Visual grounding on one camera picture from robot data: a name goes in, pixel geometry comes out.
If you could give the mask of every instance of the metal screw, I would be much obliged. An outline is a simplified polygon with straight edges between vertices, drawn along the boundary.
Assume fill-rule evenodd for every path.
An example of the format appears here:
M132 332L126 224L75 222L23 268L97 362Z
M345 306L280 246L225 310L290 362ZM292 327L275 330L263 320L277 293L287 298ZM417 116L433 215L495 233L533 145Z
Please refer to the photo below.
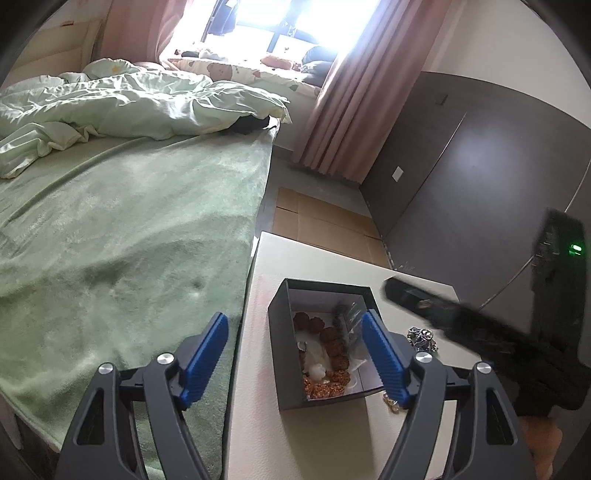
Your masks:
M102 364L99 367L99 373L101 375L110 374L112 371L113 371L113 365L111 365L111 364Z
M417 359L418 362L421 362L422 364L427 364L431 360L433 360L433 355L427 352L419 352L414 357Z
M160 365L168 365L174 362L174 355L171 353L161 353L160 355L158 355L156 361Z
M489 374L492 372L492 367L489 364L486 364L484 362L480 362L477 366L476 369L481 373L481 374Z

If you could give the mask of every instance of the wall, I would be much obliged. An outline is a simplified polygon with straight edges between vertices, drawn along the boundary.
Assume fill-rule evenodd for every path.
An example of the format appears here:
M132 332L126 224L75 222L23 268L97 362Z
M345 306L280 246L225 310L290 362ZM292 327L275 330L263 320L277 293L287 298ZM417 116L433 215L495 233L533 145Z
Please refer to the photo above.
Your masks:
M497 83L591 128L591 89L554 32L520 0L453 0L423 67Z
M59 27L64 22L86 22L95 18L106 18L112 0L69 0L49 20L42 30Z

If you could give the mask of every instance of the jewelry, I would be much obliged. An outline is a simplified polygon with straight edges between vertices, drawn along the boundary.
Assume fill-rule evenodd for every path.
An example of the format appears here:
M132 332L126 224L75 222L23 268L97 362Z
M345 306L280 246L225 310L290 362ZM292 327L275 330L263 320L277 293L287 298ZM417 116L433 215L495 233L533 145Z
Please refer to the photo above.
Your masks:
M404 410L400 407L400 405L398 405L398 402L396 400L392 400L387 393L384 394L384 403L388 406L392 413L395 413L396 415Z
M435 353L439 350L433 338L433 332L427 328L410 327L407 340L417 352Z

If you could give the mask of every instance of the white table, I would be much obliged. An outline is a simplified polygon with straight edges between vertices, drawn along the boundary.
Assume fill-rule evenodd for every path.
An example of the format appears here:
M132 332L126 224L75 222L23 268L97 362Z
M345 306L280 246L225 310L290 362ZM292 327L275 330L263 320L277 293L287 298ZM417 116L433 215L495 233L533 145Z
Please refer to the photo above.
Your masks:
M427 326L418 317L386 301L381 287L387 278L405 281L457 300L447 285L263 233L251 271L230 413L228 480L375 480L396 441L404 413L392 413L382 393L325 407L280 414L267 307L284 278L301 278L370 286L389 330L406 334ZM444 364L471 368L475 354L436 333ZM452 436L455 404L446 402L436 449L427 473L443 471Z

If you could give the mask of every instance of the ring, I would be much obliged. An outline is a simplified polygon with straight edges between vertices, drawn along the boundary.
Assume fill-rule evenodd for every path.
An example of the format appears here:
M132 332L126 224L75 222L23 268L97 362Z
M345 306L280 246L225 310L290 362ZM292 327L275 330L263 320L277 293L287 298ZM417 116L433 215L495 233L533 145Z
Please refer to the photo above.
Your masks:
M433 338L433 332L427 328L410 327L407 340L417 352L435 353L439 350Z

